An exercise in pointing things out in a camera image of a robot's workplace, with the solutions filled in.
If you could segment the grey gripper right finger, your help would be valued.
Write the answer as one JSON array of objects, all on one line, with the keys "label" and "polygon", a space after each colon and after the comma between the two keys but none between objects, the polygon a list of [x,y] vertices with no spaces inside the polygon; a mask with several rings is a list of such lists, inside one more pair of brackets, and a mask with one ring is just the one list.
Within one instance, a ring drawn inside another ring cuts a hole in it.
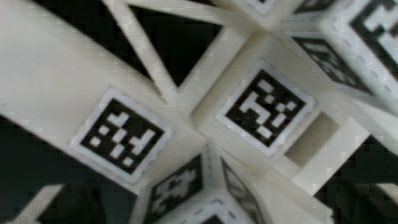
[{"label": "grey gripper right finger", "polygon": [[333,224],[398,224],[398,184],[328,182],[315,197]]}]

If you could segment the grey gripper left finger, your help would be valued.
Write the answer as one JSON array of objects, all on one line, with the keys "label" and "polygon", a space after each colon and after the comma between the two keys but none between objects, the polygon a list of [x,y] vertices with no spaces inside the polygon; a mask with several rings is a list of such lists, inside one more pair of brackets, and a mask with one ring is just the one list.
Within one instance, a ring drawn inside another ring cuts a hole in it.
[{"label": "grey gripper left finger", "polygon": [[106,224],[97,181],[45,185],[6,224]]}]

